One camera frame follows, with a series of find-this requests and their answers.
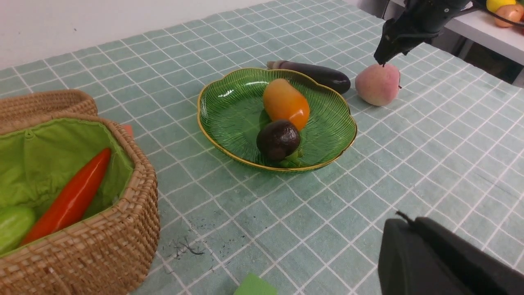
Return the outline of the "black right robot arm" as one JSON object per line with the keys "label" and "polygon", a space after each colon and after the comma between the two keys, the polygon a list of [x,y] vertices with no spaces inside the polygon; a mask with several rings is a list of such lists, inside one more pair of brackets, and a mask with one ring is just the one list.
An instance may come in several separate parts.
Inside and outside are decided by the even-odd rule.
{"label": "black right robot arm", "polygon": [[386,20],[373,57],[385,65],[399,54],[408,54],[434,39],[444,26],[467,6],[468,0],[406,0],[398,18]]}

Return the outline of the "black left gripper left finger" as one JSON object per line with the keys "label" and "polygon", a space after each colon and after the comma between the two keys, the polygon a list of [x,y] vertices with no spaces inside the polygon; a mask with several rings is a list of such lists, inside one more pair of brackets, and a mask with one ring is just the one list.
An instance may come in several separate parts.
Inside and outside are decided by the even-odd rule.
{"label": "black left gripper left finger", "polygon": [[378,274],[383,295],[462,295],[463,284],[401,211],[386,220]]}

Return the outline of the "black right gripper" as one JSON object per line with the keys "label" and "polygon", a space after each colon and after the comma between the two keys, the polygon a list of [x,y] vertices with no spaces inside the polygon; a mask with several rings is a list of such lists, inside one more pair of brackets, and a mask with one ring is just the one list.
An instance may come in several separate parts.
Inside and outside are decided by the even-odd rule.
{"label": "black right gripper", "polygon": [[385,65],[398,54],[408,54],[440,31],[440,13],[434,9],[406,9],[397,19],[382,26],[382,36],[373,57]]}

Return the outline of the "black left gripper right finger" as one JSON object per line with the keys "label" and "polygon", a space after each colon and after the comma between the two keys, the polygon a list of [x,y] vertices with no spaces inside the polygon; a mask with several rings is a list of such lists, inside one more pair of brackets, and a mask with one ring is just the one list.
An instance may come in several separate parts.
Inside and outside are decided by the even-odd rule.
{"label": "black left gripper right finger", "polygon": [[522,295],[523,275],[444,228],[429,217],[413,223],[444,265],[474,295]]}

